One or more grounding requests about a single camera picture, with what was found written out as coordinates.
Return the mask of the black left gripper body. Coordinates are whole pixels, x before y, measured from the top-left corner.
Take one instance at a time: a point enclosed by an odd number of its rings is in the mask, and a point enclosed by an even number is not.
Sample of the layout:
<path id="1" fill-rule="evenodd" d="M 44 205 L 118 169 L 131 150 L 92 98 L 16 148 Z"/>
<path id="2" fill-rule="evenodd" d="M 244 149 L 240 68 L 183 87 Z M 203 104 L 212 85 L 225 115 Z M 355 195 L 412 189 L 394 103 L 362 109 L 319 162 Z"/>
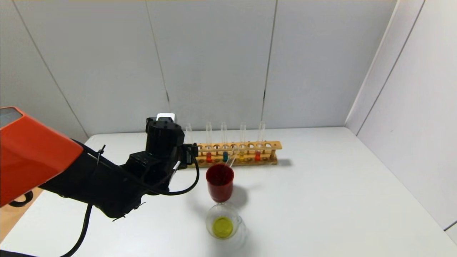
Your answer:
<path id="1" fill-rule="evenodd" d="M 181 168 L 193 165 L 193 159 L 199 156 L 199 147 L 196 143 L 185 143 L 181 145 Z"/>

